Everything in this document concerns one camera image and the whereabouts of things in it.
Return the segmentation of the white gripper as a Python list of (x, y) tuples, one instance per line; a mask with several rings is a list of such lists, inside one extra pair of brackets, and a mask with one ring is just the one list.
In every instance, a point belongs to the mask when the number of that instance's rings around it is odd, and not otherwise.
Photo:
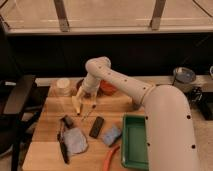
[(86, 87), (86, 86), (81, 86), (82, 90), (79, 89), (77, 95), (76, 95), (76, 101), (78, 102), (79, 105), (82, 104), (82, 99), (86, 94), (89, 94), (91, 96), (91, 100), (92, 100), (92, 108), (95, 108), (97, 105), (97, 91), (98, 88), (97, 87)]

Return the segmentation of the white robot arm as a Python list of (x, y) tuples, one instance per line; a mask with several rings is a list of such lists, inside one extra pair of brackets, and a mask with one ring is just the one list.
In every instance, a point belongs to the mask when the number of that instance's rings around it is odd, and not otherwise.
[(155, 86), (111, 69), (107, 57), (89, 59), (87, 75), (77, 93), (96, 93), (105, 80), (144, 107), (149, 171), (200, 171), (190, 106), (184, 93), (171, 85)]

